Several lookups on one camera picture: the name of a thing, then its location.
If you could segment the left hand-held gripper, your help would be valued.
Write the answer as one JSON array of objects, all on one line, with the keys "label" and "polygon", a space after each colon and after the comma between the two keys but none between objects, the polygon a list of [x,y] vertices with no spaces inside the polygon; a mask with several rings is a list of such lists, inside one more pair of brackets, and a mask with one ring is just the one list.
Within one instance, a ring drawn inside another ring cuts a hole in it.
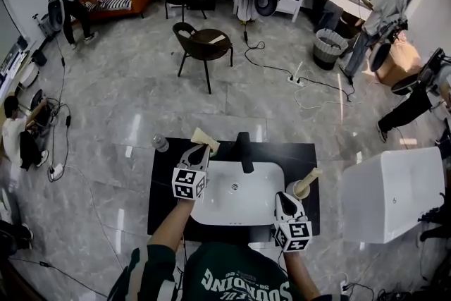
[{"label": "left hand-held gripper", "polygon": [[204,145],[196,145],[183,153],[180,161],[173,169],[173,196],[180,199],[196,200],[201,197],[207,185],[206,170],[209,165],[211,148],[205,145],[202,160],[194,164],[189,160],[191,154],[202,149]]}]

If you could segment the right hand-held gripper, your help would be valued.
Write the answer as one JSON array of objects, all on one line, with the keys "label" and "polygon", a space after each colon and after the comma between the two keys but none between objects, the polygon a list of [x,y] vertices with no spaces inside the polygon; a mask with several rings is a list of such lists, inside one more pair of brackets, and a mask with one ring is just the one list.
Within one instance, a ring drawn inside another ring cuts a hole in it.
[{"label": "right hand-held gripper", "polygon": [[275,196],[276,219],[297,218],[288,221],[276,221],[274,239],[283,253],[304,251],[311,242],[312,226],[305,216],[302,203],[286,192],[277,192]]}]

